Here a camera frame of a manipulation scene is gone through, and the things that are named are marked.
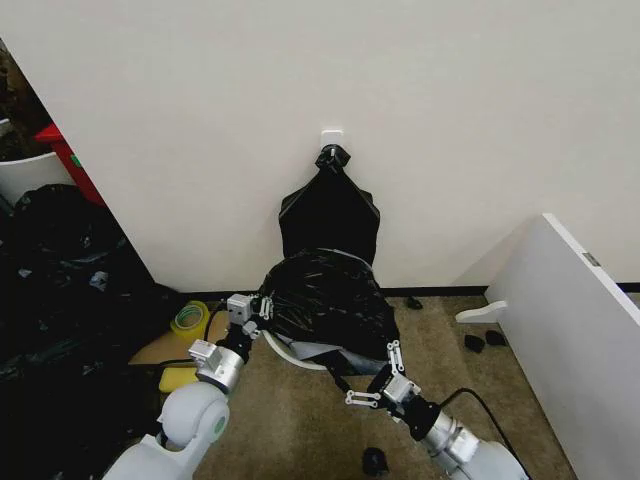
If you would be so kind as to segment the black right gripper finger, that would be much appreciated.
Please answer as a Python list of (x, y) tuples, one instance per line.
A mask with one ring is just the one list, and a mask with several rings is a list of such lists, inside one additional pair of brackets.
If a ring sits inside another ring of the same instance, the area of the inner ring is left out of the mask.
[(377, 384), (383, 379), (384, 371), (380, 370), (373, 377), (369, 386), (373, 388), (373, 392), (360, 392), (351, 388), (350, 384), (339, 375), (335, 369), (330, 369), (329, 374), (334, 380), (335, 385), (345, 394), (344, 403), (351, 406), (361, 407), (382, 407), (382, 395)]
[(405, 372), (405, 366), (401, 353), (400, 341), (398, 339), (387, 344), (387, 355), (391, 367), (391, 375), (403, 375)]

